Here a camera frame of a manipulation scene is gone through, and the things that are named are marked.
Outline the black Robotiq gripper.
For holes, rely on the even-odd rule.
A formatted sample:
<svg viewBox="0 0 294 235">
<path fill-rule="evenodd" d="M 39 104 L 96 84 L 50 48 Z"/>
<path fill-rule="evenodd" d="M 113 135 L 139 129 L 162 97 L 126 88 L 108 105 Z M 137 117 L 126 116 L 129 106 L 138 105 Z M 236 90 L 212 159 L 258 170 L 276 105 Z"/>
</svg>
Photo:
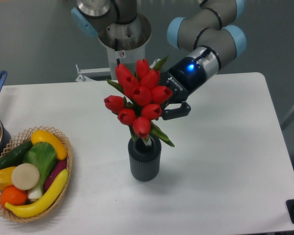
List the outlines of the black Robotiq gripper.
<svg viewBox="0 0 294 235">
<path fill-rule="evenodd" d="M 203 59 L 203 56 L 185 57 L 160 74 L 160 85 L 167 86 L 172 91 L 172 96 L 161 107 L 181 103 L 179 108 L 164 109 L 163 120 L 186 117 L 191 111 L 190 105 L 186 102 L 188 96 L 206 82 L 206 71 L 201 64 Z"/>
</svg>

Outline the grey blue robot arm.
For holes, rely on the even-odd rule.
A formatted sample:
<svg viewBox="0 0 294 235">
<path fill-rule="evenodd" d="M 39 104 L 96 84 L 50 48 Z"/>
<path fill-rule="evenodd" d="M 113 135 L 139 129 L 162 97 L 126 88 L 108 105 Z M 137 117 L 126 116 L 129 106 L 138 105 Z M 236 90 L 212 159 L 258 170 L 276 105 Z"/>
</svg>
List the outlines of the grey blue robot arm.
<svg viewBox="0 0 294 235">
<path fill-rule="evenodd" d="M 173 92 L 162 106 L 164 120 L 188 115 L 188 96 L 246 48 L 245 34 L 233 25 L 244 10 L 242 0 L 201 0 L 199 6 L 198 14 L 175 18 L 167 29 L 168 42 L 189 54 L 161 73 L 160 83 Z M 145 57 L 151 25 L 138 13 L 136 1 L 79 0 L 71 16 L 84 34 L 98 37 L 106 47 L 112 79 L 117 64 L 133 71 L 136 61 Z"/>
</svg>

